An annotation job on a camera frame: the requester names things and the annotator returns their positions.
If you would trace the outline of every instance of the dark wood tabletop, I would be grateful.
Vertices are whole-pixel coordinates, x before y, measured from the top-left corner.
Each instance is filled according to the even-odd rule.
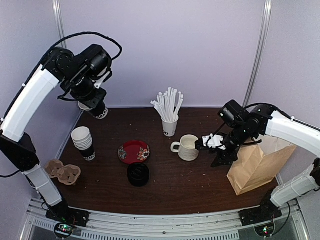
[[[103,120],[84,113],[77,126],[90,129],[96,157],[85,161],[70,139],[60,160],[79,166],[81,176],[75,186],[56,179],[55,184],[71,207],[111,213],[195,214],[259,205],[265,193],[277,186],[276,180],[236,196],[227,178],[230,167],[210,167],[215,154],[201,151],[196,160],[187,162],[170,151],[171,143],[183,135],[200,138],[214,132],[222,124],[217,113],[217,108],[181,109],[173,137],[164,136],[153,108],[110,109]],[[128,165],[118,158],[118,148],[130,140],[142,140],[150,146],[150,157],[144,162],[150,180],[143,187],[129,183]]]

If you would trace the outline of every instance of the white straw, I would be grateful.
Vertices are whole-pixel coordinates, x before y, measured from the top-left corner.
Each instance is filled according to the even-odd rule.
[[[179,99],[176,105],[177,89],[168,87],[165,93],[159,92],[156,96],[157,101],[151,101],[155,110],[159,113],[162,120],[173,123],[178,119],[178,113],[184,101],[184,95],[179,91]]]

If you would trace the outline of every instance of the brown paper bag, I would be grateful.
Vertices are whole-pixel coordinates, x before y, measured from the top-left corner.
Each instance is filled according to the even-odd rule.
[[[260,136],[260,139],[260,144],[240,148],[238,160],[227,174],[237,196],[270,183],[297,147],[276,137]]]

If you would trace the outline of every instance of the red saucer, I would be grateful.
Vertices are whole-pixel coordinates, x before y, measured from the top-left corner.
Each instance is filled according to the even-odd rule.
[[[149,155],[148,144],[138,140],[127,141],[118,150],[118,157],[125,164],[142,163]]]

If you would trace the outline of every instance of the metal frame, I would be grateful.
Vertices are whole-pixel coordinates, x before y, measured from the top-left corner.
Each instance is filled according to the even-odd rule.
[[[60,0],[52,0],[52,5],[53,5],[53,13],[54,13],[55,23],[58,29],[59,37],[60,39],[63,39],[65,37],[65,31],[64,31],[64,24],[63,24],[62,13],[60,8]],[[63,41],[61,45],[64,49],[67,49],[66,41]]]
[[[255,54],[255,59],[253,63],[249,85],[243,101],[244,107],[246,107],[249,104],[249,101],[252,96],[254,86],[257,80],[260,64],[262,61],[262,54],[266,45],[267,35],[269,31],[271,10],[272,10],[272,0],[265,0],[264,12],[263,12],[262,22],[261,22],[260,38],[259,38],[258,47]]]
[[[46,218],[42,208],[42,200],[32,198],[27,209],[25,224],[20,230],[19,239],[29,240],[34,226],[53,230],[57,223]],[[300,240],[309,240],[308,230],[301,209],[296,200],[290,202],[293,224]],[[192,239],[239,239],[239,230],[252,228],[243,227],[238,210],[215,213],[186,215],[131,215],[110,212],[89,211],[87,227],[78,227],[72,235],[79,239],[139,239],[139,240],[192,240]],[[288,207],[281,208],[282,219],[288,214]]]

